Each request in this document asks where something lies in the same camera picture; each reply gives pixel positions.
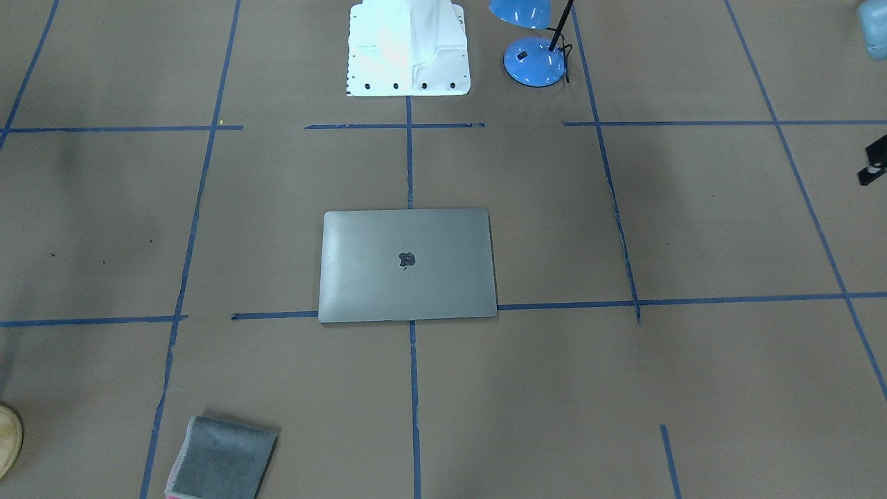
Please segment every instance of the apple logo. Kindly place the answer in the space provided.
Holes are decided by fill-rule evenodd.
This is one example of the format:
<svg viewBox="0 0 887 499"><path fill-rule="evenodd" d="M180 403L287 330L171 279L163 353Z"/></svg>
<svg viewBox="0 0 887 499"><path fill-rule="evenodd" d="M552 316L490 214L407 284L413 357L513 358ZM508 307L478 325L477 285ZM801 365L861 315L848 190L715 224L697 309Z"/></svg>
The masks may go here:
<svg viewBox="0 0 887 499"><path fill-rule="evenodd" d="M400 258L400 266L406 270L406 267L416 265L416 257L412 253L401 253L397 255Z"/></svg>

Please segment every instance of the laptop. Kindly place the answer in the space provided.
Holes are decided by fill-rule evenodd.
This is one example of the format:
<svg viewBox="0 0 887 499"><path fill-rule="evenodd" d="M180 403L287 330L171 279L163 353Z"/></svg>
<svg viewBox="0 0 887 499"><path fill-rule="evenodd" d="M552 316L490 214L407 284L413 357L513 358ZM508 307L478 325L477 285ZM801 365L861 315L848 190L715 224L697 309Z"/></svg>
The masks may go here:
<svg viewBox="0 0 887 499"><path fill-rule="evenodd" d="M497 308L487 210L324 215L321 322L492 317Z"/></svg>

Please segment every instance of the light blue plastic container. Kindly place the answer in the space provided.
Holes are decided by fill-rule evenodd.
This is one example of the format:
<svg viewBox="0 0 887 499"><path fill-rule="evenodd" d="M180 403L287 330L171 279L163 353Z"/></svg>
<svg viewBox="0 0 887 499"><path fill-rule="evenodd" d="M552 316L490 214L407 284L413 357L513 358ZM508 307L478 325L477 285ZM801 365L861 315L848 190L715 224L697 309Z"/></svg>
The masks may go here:
<svg viewBox="0 0 887 499"><path fill-rule="evenodd" d="M874 60L887 59L887 0L868 0L857 12L868 55Z"/></svg>

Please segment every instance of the gray towel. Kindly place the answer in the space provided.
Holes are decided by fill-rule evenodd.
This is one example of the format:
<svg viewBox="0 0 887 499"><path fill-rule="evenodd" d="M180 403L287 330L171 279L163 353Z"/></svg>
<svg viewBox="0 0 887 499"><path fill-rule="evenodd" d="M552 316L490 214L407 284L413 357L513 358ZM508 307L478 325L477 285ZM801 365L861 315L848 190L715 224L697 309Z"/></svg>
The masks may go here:
<svg viewBox="0 0 887 499"><path fill-rule="evenodd" d="M277 433L195 416L167 482L167 497L255 499Z"/></svg>

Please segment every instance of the beige round object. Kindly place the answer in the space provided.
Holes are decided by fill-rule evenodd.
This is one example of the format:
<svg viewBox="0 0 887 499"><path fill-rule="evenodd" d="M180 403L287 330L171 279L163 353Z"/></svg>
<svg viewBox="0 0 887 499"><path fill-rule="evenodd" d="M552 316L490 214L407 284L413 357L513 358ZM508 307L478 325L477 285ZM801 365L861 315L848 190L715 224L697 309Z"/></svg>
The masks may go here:
<svg viewBox="0 0 887 499"><path fill-rule="evenodd" d="M0 479L12 468L21 450L21 420L12 409L0 406Z"/></svg>

